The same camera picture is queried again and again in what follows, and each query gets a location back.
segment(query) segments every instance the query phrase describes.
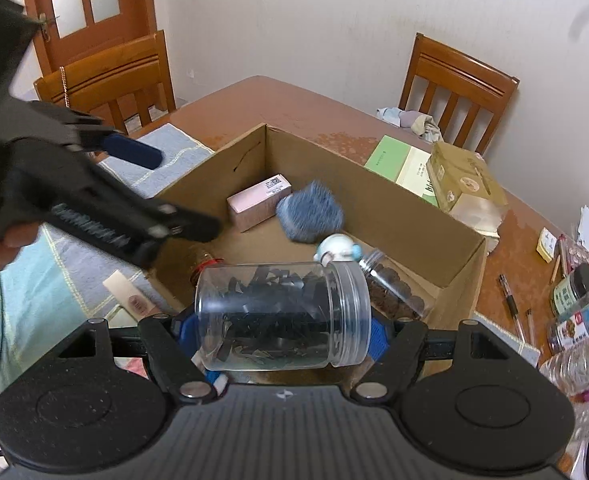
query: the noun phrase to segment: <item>jar lid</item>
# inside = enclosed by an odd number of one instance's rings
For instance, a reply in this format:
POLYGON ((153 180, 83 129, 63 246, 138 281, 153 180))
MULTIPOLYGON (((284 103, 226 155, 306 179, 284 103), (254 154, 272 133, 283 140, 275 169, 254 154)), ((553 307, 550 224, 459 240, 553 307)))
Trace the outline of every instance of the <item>jar lid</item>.
POLYGON ((337 354, 331 356, 331 364, 335 367, 361 364, 368 353, 371 330, 366 278, 356 262, 332 262, 327 268, 335 272, 339 282, 341 327, 333 330, 343 335, 337 354))
POLYGON ((572 271, 572 280, 579 297, 582 297, 589 291, 589 264, 580 264, 572 271))

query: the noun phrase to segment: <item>clear plastic jar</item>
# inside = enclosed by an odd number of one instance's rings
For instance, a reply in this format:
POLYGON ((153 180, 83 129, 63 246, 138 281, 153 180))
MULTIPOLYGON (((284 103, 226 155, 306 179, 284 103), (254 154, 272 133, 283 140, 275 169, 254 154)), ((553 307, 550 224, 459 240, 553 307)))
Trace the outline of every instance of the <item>clear plastic jar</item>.
POLYGON ((355 365, 370 343, 370 298, 356 262, 207 267, 194 307, 209 370, 355 365))
POLYGON ((404 281, 403 270, 382 251, 374 249, 361 259, 359 266, 366 277, 370 300, 380 312, 391 319, 426 316, 432 306, 424 299, 428 294, 418 285, 410 286, 404 281))

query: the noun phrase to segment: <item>table surface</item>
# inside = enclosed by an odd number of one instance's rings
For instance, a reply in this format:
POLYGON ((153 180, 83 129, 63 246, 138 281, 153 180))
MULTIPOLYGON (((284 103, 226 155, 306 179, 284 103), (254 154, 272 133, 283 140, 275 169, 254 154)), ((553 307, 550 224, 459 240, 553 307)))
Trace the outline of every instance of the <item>table surface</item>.
MULTIPOLYGON (((135 134, 143 136, 171 123, 206 146, 217 150, 259 123, 311 140, 351 160, 365 164, 383 136, 395 137, 430 151, 430 145, 412 134, 347 105, 297 86, 254 76, 214 92, 135 134)), ((477 311, 514 333, 497 278, 506 275, 520 318, 527 331, 526 310, 535 321, 540 363, 550 356, 545 329, 553 313, 549 297, 553 264, 536 251, 543 227, 555 236, 561 231, 539 213, 507 193, 510 211, 499 228, 501 241, 488 257, 477 311)))

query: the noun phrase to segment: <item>pen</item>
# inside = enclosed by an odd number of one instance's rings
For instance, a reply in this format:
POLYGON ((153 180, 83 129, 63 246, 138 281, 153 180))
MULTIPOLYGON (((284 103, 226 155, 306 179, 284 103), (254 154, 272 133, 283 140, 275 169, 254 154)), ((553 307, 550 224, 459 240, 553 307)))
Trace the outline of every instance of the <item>pen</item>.
POLYGON ((499 275, 499 283, 503 288, 503 293, 506 297, 506 302, 508 303, 508 308, 510 309, 510 315, 515 322, 515 328, 517 329, 517 335, 521 339, 522 342, 526 342, 526 335, 524 335, 524 328, 521 326, 521 322, 519 320, 519 311, 517 310, 517 304, 515 303, 515 298, 512 296, 512 291, 510 290, 510 285, 508 285, 508 280, 503 274, 499 275))
POLYGON ((528 320, 528 332, 530 332, 530 344, 537 348, 535 341, 535 322, 533 320, 533 310, 529 308, 526 310, 526 319, 528 320))

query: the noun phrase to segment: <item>chair backrest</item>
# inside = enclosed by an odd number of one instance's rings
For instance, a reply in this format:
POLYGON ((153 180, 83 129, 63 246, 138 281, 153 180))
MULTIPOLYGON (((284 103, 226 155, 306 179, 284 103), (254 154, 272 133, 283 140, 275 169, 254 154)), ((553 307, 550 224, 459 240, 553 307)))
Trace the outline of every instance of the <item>chair backrest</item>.
MULTIPOLYGON (((89 112, 107 104, 114 126, 123 133, 126 133, 126 125, 117 102, 120 97, 134 95, 142 126, 152 122, 146 88, 160 83, 168 111, 173 112, 177 108, 162 30, 79 59, 64 69, 70 108, 89 112)), ((62 74, 59 71, 37 79, 34 89, 41 101, 65 104, 62 74)))
POLYGON ((475 150, 481 154, 491 141, 508 101, 519 85, 516 77, 506 75, 474 57, 426 38, 423 34, 417 34, 415 38, 408 75, 399 101, 399 108, 402 110, 408 104, 415 76, 428 80, 428 87, 419 107, 419 111, 424 114, 430 111, 438 86, 451 92, 439 120, 439 128, 444 136, 459 98, 465 97, 472 102, 453 143, 456 146, 462 147, 465 143, 481 108, 493 114, 475 150))

